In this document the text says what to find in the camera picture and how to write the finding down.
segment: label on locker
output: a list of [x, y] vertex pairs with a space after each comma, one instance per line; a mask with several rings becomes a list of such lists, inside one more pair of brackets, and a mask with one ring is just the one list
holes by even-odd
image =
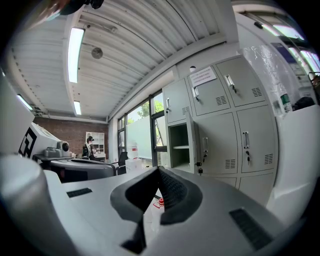
[[190, 80], [192, 87], [202, 85], [208, 81], [217, 79], [211, 66], [208, 66], [192, 75], [190, 75]]

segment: open locker door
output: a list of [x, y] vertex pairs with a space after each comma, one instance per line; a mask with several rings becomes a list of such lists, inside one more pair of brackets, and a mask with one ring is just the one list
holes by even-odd
[[188, 142], [189, 142], [190, 172], [193, 174], [197, 174], [198, 168], [196, 166], [197, 143], [196, 143], [195, 123], [189, 111], [185, 113], [185, 119], [186, 119], [186, 129], [188, 132]]

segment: corrugated metal ceiling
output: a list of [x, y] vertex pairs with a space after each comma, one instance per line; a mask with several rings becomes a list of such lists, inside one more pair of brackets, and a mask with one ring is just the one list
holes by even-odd
[[[78, 27], [85, 28], [78, 83], [73, 98], [82, 114], [107, 117], [151, 70], [174, 53], [210, 35], [219, 26], [212, 0], [105, 0], [85, 6]], [[25, 31], [13, 44], [21, 74], [46, 109], [72, 113], [64, 81], [66, 17]], [[95, 59], [94, 48], [103, 56]]]

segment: white box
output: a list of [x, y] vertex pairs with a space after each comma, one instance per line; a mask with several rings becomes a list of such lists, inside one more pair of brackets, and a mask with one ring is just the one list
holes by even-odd
[[141, 171], [142, 170], [141, 159], [136, 158], [136, 159], [125, 160], [125, 169], [127, 173], [133, 172], [133, 171]]

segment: person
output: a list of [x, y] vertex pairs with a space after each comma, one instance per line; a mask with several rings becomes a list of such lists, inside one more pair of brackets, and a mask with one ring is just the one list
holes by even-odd
[[82, 147], [82, 158], [89, 158], [90, 160], [95, 160], [95, 147], [92, 144], [92, 141], [94, 141], [92, 136], [89, 136], [86, 139], [86, 143]]

